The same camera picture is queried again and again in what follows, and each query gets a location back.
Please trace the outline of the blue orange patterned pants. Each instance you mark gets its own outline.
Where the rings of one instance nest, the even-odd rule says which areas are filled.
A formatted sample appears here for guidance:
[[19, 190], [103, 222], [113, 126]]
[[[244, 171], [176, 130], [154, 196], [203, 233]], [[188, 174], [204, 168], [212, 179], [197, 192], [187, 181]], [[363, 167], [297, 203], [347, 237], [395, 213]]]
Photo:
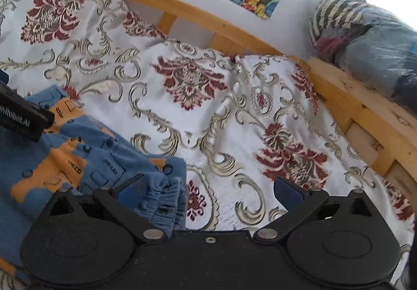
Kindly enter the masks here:
[[1, 270], [23, 278], [22, 240], [55, 192], [89, 195], [142, 173], [148, 193], [133, 211], [166, 234], [185, 227], [187, 168], [180, 158], [145, 155], [85, 114], [58, 87], [28, 101], [53, 112], [37, 142], [1, 129]]

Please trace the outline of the white floral bedspread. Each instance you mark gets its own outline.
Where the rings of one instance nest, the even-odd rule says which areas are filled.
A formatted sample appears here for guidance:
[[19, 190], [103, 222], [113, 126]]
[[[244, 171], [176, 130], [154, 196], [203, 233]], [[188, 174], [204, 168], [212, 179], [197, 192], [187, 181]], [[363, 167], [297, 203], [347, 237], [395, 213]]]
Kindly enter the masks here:
[[165, 229], [255, 231], [287, 212], [273, 183], [364, 190], [399, 241], [408, 289], [416, 220], [285, 56], [228, 57], [168, 38], [127, 0], [1, 0], [1, 69], [55, 122], [38, 142], [1, 130], [1, 287], [54, 192], [142, 173], [134, 209]]

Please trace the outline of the plastic wrapped blanket bundle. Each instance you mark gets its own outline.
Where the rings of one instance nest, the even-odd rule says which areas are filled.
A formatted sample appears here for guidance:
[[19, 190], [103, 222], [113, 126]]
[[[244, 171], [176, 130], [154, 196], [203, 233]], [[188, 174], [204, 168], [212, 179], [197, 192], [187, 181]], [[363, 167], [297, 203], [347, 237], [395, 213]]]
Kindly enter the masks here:
[[309, 35], [320, 59], [416, 112], [416, 30], [365, 0], [322, 0]]

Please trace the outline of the wooden bed frame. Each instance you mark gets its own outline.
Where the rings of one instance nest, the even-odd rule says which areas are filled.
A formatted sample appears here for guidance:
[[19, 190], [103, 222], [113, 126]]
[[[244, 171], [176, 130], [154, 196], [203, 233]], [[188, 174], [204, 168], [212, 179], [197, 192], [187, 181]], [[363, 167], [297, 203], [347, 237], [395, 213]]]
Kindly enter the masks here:
[[193, 207], [254, 223], [280, 177], [416, 209], [408, 114], [328, 64], [176, 0], [1, 0], [1, 30], [13, 87], [55, 84], [141, 153], [182, 158]]

